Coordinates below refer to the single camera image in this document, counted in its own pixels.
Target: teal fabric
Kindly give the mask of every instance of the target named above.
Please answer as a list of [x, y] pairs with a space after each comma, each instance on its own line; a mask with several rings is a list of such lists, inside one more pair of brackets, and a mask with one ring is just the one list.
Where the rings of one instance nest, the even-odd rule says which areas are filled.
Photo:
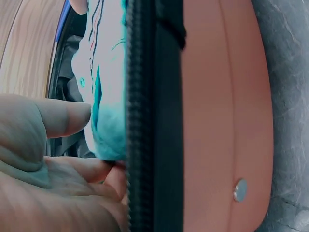
[[90, 151], [102, 160], [125, 160], [125, 0], [89, 0], [86, 33], [72, 60], [84, 102]]

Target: hand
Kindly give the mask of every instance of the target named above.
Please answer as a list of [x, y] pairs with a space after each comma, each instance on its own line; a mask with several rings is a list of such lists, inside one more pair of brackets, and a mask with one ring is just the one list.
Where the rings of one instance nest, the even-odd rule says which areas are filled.
[[127, 230], [123, 166], [44, 157], [47, 138], [68, 136], [85, 126], [88, 104], [2, 94], [0, 109], [2, 231]]

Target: zipper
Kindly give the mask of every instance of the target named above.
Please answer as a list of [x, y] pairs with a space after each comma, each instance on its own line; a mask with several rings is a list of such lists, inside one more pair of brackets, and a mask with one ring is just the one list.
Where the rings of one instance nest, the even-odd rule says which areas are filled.
[[129, 0], [126, 47], [126, 137], [129, 231], [152, 232], [154, 215], [153, 81], [155, 0]]

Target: wood grain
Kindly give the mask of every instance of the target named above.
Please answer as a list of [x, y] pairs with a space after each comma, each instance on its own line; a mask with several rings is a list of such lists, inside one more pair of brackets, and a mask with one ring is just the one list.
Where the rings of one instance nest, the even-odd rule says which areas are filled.
[[0, 66], [12, 24], [22, 0], [0, 0]]
[[0, 93], [46, 97], [63, 4], [64, 0], [22, 0], [3, 53]]

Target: rivet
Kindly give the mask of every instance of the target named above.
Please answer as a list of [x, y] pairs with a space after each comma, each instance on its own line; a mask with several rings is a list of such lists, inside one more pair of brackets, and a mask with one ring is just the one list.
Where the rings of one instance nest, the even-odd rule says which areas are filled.
[[80, 79], [80, 82], [79, 82], [79, 83], [80, 83], [80, 85], [81, 85], [82, 88], [85, 87], [85, 80], [84, 80], [83, 78]]
[[241, 179], [234, 188], [234, 200], [237, 202], [242, 202], [245, 200], [248, 190], [247, 180]]

